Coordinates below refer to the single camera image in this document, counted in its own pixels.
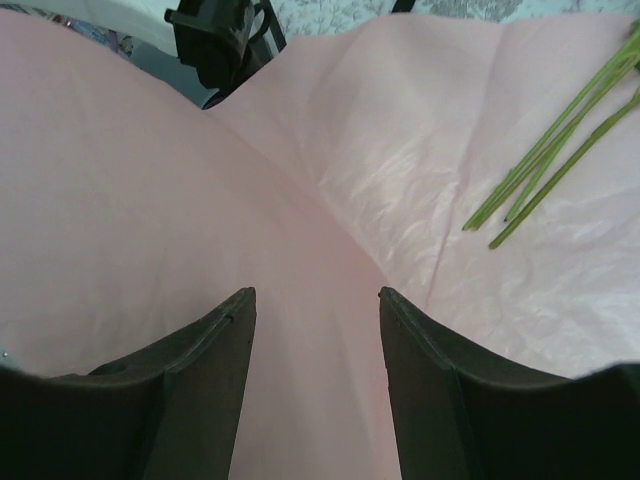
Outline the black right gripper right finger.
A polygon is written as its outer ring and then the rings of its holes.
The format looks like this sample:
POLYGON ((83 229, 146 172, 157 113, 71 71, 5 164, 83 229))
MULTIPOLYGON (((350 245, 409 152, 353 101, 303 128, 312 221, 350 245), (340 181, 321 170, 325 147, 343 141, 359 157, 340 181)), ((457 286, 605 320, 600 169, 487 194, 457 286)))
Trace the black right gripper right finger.
POLYGON ((635 479, 639 367, 567 379, 501 357, 392 288, 380 328, 405 479, 635 479))

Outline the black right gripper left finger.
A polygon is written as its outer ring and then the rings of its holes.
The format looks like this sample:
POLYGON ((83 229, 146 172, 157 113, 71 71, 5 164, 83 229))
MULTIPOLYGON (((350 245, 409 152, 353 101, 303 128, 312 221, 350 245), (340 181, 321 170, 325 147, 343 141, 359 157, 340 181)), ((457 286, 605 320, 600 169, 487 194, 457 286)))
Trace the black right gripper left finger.
POLYGON ((86 375, 1 371, 5 479, 225 479, 256 292, 86 375))

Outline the purple paper bouquet wrap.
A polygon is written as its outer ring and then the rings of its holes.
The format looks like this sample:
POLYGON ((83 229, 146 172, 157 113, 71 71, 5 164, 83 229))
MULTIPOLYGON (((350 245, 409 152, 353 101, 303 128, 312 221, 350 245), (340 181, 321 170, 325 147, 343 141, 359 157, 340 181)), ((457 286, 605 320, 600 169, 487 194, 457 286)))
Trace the purple paper bouquet wrap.
POLYGON ((496 250, 463 224, 629 17, 415 14, 303 36, 201 110, 106 48, 1 14, 1 344, 85 374, 243 287, 234 479, 399 479, 379 291, 579 377, 639 358, 639 116, 496 250))

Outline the artificial flower bunch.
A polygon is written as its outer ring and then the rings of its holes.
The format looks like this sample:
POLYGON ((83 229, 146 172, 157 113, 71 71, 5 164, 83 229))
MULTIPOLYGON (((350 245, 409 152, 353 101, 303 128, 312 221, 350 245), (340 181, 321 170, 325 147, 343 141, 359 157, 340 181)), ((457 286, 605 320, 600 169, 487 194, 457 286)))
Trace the artificial flower bunch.
POLYGON ((595 143, 632 110, 639 107, 639 92, 635 91, 625 104, 595 128, 545 184, 540 183, 543 175, 547 173, 586 115, 625 76, 638 69, 639 21, 634 20, 621 47, 582 87, 516 166, 508 171, 504 179, 468 218, 462 229, 478 230, 516 189, 520 189, 519 196, 504 216, 505 227, 489 243, 488 248, 495 250, 501 246, 595 143))

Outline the black ribbon gold lettering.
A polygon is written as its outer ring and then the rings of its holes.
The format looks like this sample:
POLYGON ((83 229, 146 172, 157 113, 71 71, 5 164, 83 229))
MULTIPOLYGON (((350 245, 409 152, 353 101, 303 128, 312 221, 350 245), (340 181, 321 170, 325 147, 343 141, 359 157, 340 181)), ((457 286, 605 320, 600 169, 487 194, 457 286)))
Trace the black ribbon gold lettering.
POLYGON ((395 0, 391 13, 411 13, 415 7, 416 0, 395 0))

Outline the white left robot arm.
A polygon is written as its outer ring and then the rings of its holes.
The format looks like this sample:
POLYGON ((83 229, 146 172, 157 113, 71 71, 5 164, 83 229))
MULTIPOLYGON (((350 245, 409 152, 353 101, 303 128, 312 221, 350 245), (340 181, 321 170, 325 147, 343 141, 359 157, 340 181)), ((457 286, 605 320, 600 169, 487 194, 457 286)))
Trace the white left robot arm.
POLYGON ((269 1, 181 1, 167 9, 177 58, 210 91, 204 110, 222 102, 273 60, 286 39, 269 1))

